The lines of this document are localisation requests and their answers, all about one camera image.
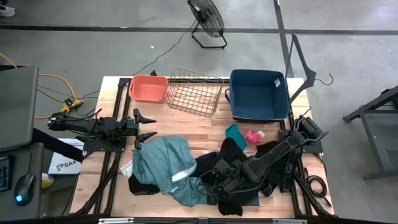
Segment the blue fabric bin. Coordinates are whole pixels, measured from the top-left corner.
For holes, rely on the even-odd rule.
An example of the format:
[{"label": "blue fabric bin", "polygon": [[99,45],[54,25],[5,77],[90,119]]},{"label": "blue fabric bin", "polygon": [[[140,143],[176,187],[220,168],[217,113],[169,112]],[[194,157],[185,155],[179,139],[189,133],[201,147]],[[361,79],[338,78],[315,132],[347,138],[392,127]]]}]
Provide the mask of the blue fabric bin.
[{"label": "blue fabric bin", "polygon": [[284,75],[267,70],[233,70],[229,95],[233,118],[238,121],[274,122],[288,116]]}]

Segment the wooden table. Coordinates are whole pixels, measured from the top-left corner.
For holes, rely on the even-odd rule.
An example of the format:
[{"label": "wooden table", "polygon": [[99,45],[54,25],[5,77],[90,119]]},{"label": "wooden table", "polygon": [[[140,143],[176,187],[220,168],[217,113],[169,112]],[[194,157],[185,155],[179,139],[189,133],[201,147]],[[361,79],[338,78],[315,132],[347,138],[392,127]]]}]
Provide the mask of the wooden table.
[{"label": "wooden table", "polygon": [[[96,110],[102,108],[103,110],[99,116],[112,116],[116,92],[118,89],[118,82],[120,77],[104,77],[99,93]],[[301,78],[288,78],[289,94],[292,95],[298,87],[303,83]],[[124,90],[121,100],[121,109],[119,111],[119,118],[123,112],[123,103],[126,90]],[[298,117],[304,113],[308,107],[309,102],[307,93],[303,91],[293,102],[294,117]],[[216,113],[212,118],[186,113],[179,110],[170,109],[167,104],[152,104],[139,103],[131,99],[130,116],[132,116],[132,109],[139,108],[141,114],[146,118],[157,120],[153,124],[141,125],[141,132],[147,133],[157,131],[158,134],[151,137],[150,140],[160,138],[162,136],[182,136],[188,139],[188,145],[193,157],[200,156],[205,149],[212,149],[220,147],[225,139],[225,129],[228,128],[234,121],[232,120],[231,108],[223,95],[220,96],[220,102]],[[265,133],[262,143],[278,140],[277,132],[280,129],[279,123],[271,124],[249,124],[236,123],[240,132],[243,134],[248,129],[261,130]],[[126,151],[122,154],[120,166],[127,164],[132,159],[134,138],[127,140]],[[256,147],[248,145],[245,148],[245,153],[256,151]],[[103,152],[94,152],[83,161],[78,183],[73,197],[71,212],[77,211],[89,199],[95,188],[98,186],[100,173],[103,163]],[[304,154],[302,156],[303,164],[308,169],[310,175],[318,175],[325,180],[325,171],[322,163],[311,154]],[[118,180],[116,183],[116,190],[114,194],[114,202],[112,209],[112,217],[208,217],[208,218],[239,218],[237,215],[222,216],[218,211],[218,207],[214,205],[196,205],[189,208],[180,205],[169,195],[162,195],[161,193],[155,195],[140,195],[134,196],[129,191],[128,177],[122,175],[119,171]],[[104,190],[101,211],[104,209],[106,199],[108,197],[108,186]],[[303,206],[302,191],[296,184],[298,189],[298,200],[300,209],[305,212]],[[313,188],[319,189],[320,186],[313,184]],[[293,218],[294,211],[292,205],[291,194],[282,194],[279,188],[276,188],[270,197],[265,198],[262,193],[259,193],[260,206],[245,206],[243,207],[242,218]],[[333,208],[330,208],[323,199],[318,201],[330,213]]]}]

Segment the computer mouse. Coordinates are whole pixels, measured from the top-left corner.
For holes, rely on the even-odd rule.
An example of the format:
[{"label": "computer mouse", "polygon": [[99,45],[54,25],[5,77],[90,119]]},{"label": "computer mouse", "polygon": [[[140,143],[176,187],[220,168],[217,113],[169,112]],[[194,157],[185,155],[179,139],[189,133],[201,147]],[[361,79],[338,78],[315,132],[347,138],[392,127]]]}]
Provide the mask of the computer mouse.
[{"label": "computer mouse", "polygon": [[32,200],[34,179],[35,177],[30,174],[18,179],[14,189],[14,199],[18,206],[27,205]]}]

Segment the wire basket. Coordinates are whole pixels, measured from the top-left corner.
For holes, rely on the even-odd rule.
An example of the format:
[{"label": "wire basket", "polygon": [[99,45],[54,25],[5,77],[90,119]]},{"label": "wire basket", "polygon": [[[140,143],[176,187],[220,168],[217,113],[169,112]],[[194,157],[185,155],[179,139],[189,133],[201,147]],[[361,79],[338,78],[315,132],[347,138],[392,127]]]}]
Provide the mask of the wire basket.
[{"label": "wire basket", "polygon": [[166,89],[170,108],[212,117],[216,112],[224,80],[219,77],[175,69]]}]

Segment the orange basket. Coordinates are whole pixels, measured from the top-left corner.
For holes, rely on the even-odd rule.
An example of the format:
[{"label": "orange basket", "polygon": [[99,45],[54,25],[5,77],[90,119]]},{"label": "orange basket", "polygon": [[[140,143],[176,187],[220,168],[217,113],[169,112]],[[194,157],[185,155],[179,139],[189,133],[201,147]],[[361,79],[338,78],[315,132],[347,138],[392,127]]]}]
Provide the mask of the orange basket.
[{"label": "orange basket", "polygon": [[136,75],[131,80],[129,95],[138,102],[163,103],[168,83],[166,77]]}]

